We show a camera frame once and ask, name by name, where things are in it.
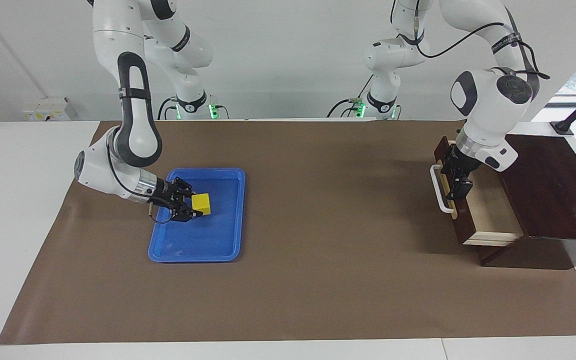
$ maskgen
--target black cable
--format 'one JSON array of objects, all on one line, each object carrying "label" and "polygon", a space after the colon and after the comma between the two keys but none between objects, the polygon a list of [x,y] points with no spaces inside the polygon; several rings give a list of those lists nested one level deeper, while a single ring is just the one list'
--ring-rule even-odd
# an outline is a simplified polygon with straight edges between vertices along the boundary
[{"label": "black cable", "polygon": [[117,181],[117,183],[119,184],[119,186],[121,186],[124,191],[127,191],[130,194],[133,194],[134,196],[140,196],[142,198],[151,198],[150,195],[147,194],[142,194],[142,193],[138,193],[135,191],[132,191],[130,189],[128,189],[128,187],[126,187],[121,180],[119,180],[119,176],[117,176],[117,173],[115,172],[115,167],[113,166],[113,160],[110,158],[110,145],[109,144],[105,144],[105,149],[107,150],[107,155],[108,155],[108,165],[110,166],[110,171],[112,172],[112,176],[114,176],[114,179]]},{"label": "black cable", "polygon": [[169,217],[166,221],[158,221],[157,219],[155,219],[155,218],[153,217],[153,214],[148,214],[148,217],[149,217],[155,224],[163,225],[163,224],[170,223],[170,221],[172,221],[172,212],[170,212],[170,217]]},{"label": "black cable", "polygon": [[370,80],[372,80],[375,77],[375,74],[373,73],[373,75],[370,75],[370,77],[368,78],[368,81],[366,81],[366,84],[363,85],[363,88],[361,89],[361,91],[359,91],[359,95],[357,95],[357,98],[362,98],[362,94],[364,93],[364,91],[366,90],[366,88],[368,87],[368,84],[370,84]]},{"label": "black cable", "polygon": [[[486,25],[480,26],[478,27],[476,30],[473,30],[472,32],[470,32],[469,34],[467,34],[466,36],[462,37],[459,41],[457,41],[456,43],[453,43],[450,47],[446,48],[446,50],[443,50],[437,54],[434,55],[428,55],[426,54],[420,47],[419,47],[419,39],[417,37],[415,37],[414,42],[416,43],[416,49],[419,51],[419,53],[421,55],[423,55],[423,57],[426,57],[428,59],[434,59],[434,58],[438,58],[441,57],[441,55],[446,54],[447,52],[449,52],[450,50],[453,50],[454,48],[456,48],[459,44],[463,43],[464,41],[466,41],[466,39],[468,39],[469,37],[477,34],[477,32],[480,32],[481,30],[484,30],[486,28],[489,27],[503,27],[503,25],[505,25],[505,23],[503,22],[491,22],[491,23],[487,23]],[[405,35],[399,34],[397,36],[400,37],[406,37]]]},{"label": "black cable", "polygon": [[395,4],[397,3],[397,0],[393,0],[392,2],[392,9],[390,9],[390,23],[393,23],[393,14],[395,14]]},{"label": "black cable", "polygon": [[345,110],[343,110],[343,112],[341,112],[341,116],[339,116],[339,117],[344,117],[344,114],[346,112],[348,112],[348,116],[346,116],[346,117],[350,117],[350,114],[353,112],[353,110],[357,110],[357,108],[356,107],[348,107],[348,109],[345,109]]},{"label": "black cable", "polygon": [[[141,198],[158,199],[162,203],[164,203],[164,201],[161,198],[158,198],[156,196],[151,196],[148,194],[142,194],[142,193],[138,193],[138,192],[135,192],[135,191],[128,189],[128,187],[126,187],[126,185],[124,185],[124,183],[121,182],[121,180],[119,180],[119,176],[117,176],[117,173],[115,171],[115,167],[113,166],[113,160],[112,160],[112,158],[110,158],[110,145],[107,143],[105,144],[105,150],[106,150],[106,154],[108,156],[108,165],[110,166],[110,172],[112,173],[112,176],[114,177],[115,182],[117,182],[119,184],[119,186],[122,187],[122,189],[124,189],[124,191],[127,191],[128,193],[133,194],[134,196],[139,196]],[[153,214],[148,214],[148,217],[150,217],[152,219],[152,221],[154,221],[157,224],[166,224],[172,220],[173,216],[172,216],[172,212],[170,212],[170,218],[167,219],[166,221],[157,221],[155,218],[153,218]]]},{"label": "black cable", "polygon": [[526,48],[530,51],[530,57],[532,58],[532,67],[534,68],[534,71],[519,70],[519,71],[515,71],[515,73],[516,74],[534,74],[534,75],[537,75],[544,80],[549,80],[551,78],[551,76],[546,75],[545,73],[542,73],[541,71],[539,71],[539,68],[537,67],[537,58],[535,57],[535,50],[533,50],[533,47],[531,47],[530,45],[528,45],[527,43],[525,43],[523,41],[519,41],[519,45],[523,46],[524,48]]},{"label": "black cable", "polygon": [[228,119],[231,118],[231,114],[228,112],[228,107],[225,107],[224,105],[217,105],[217,106],[215,106],[215,109],[224,109],[224,110],[226,110],[226,116],[228,117]]},{"label": "black cable", "polygon": [[164,111],[164,107],[168,104],[169,101],[172,101],[171,98],[167,98],[161,103],[159,107],[159,112],[157,113],[157,120],[162,120],[162,112]]},{"label": "black cable", "polygon": [[[416,5],[414,7],[414,16],[418,17],[419,16],[419,2],[420,0],[416,0]],[[469,34],[467,34],[466,36],[462,37],[459,41],[457,41],[456,43],[452,44],[450,47],[446,48],[446,50],[443,50],[441,52],[439,52],[438,54],[434,54],[434,55],[428,55],[425,54],[421,48],[419,47],[419,37],[418,37],[418,32],[414,32],[414,45],[416,46],[416,49],[419,51],[419,53],[421,55],[423,55],[423,57],[426,57],[428,59],[433,59],[433,58],[437,58],[440,57],[443,54],[446,54],[448,51],[453,50],[455,47],[457,47],[457,45],[461,44],[463,41],[465,41],[466,39],[468,39],[469,37],[477,34],[477,32],[480,32],[481,30],[484,30],[486,28],[489,27],[494,27],[494,26],[499,26],[499,27],[506,27],[505,23],[503,22],[491,22],[491,23],[487,23],[486,25],[480,26],[477,29],[471,31]],[[405,39],[410,40],[409,38],[407,38],[405,35],[399,34],[397,35],[398,37],[402,37]],[[550,75],[543,73],[541,71],[539,71],[539,68],[537,67],[537,58],[535,57],[535,50],[533,50],[533,48],[528,45],[527,43],[523,42],[523,41],[518,41],[519,45],[527,48],[530,51],[530,56],[532,57],[532,67],[534,68],[534,71],[532,70],[518,70],[515,71],[515,74],[533,74],[533,75],[537,75],[540,78],[544,79],[544,80],[549,80],[551,78]]]},{"label": "black cable", "polygon": [[501,71],[503,73],[503,75],[508,75],[508,71],[506,71],[506,69],[499,67],[499,66],[493,66],[490,69],[497,69],[499,71]]},{"label": "black cable", "polygon": [[332,115],[332,112],[335,111],[335,109],[337,109],[339,107],[339,105],[342,105],[343,103],[350,103],[350,99],[346,98],[345,100],[341,100],[340,102],[336,103],[332,109],[330,109],[330,112],[326,115],[326,117],[330,117]]},{"label": "black cable", "polygon": [[169,106],[166,108],[166,111],[164,111],[164,120],[168,120],[168,111],[172,109],[172,110],[176,110],[177,108],[175,106]]}]

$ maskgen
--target white wall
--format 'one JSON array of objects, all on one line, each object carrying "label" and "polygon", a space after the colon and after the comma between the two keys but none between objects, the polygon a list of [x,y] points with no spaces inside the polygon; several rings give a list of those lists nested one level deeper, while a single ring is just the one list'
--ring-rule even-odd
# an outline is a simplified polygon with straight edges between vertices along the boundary
[{"label": "white wall", "polygon": [[[528,110],[529,120],[576,70],[576,1],[503,2],[535,48],[539,67],[553,77]],[[362,53],[394,36],[391,4],[185,0],[178,11],[212,43],[214,61],[200,73],[231,116],[322,117],[338,100],[356,96],[368,79]],[[464,35],[442,21],[437,5],[428,24],[433,52]],[[24,100],[42,93],[67,96],[84,120],[120,118],[117,84],[96,60],[91,29],[85,0],[0,0],[0,121],[22,120]],[[448,97],[455,78],[493,64],[488,44],[475,37],[438,59],[402,69],[402,118],[459,118]],[[149,73],[157,107],[173,89],[157,68]]]}]

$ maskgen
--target brown paper mat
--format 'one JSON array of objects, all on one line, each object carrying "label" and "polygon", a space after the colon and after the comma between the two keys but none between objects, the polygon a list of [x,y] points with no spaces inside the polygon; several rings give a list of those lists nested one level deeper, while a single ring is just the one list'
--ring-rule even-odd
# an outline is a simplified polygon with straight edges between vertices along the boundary
[{"label": "brown paper mat", "polygon": [[457,244],[429,168],[458,127],[160,122],[160,177],[246,172],[239,257],[151,262],[147,206],[73,184],[0,344],[576,335],[574,269],[482,268]]}]

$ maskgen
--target green light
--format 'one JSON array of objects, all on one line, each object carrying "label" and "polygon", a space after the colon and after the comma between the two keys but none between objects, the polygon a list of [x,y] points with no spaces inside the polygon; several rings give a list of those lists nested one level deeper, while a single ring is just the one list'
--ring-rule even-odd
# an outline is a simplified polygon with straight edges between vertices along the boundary
[{"label": "green light", "polygon": [[395,109],[393,110],[390,118],[391,119],[397,119],[399,117],[400,111],[402,111],[402,106],[401,105],[395,105]]},{"label": "green light", "polygon": [[361,104],[359,111],[357,111],[357,117],[364,117],[365,113],[366,113],[366,105]]},{"label": "green light", "polygon": [[210,109],[210,116],[213,119],[219,119],[219,111],[217,110],[217,107],[215,107],[215,105],[208,104],[208,109]]}]

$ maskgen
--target wall outlet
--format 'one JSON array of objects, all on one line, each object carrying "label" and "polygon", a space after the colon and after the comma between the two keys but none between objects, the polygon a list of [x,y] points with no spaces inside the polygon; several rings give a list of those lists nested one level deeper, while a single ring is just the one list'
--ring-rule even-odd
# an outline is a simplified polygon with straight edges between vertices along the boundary
[{"label": "wall outlet", "polygon": [[73,105],[64,97],[42,98],[23,107],[28,121],[71,121],[77,115]]}]

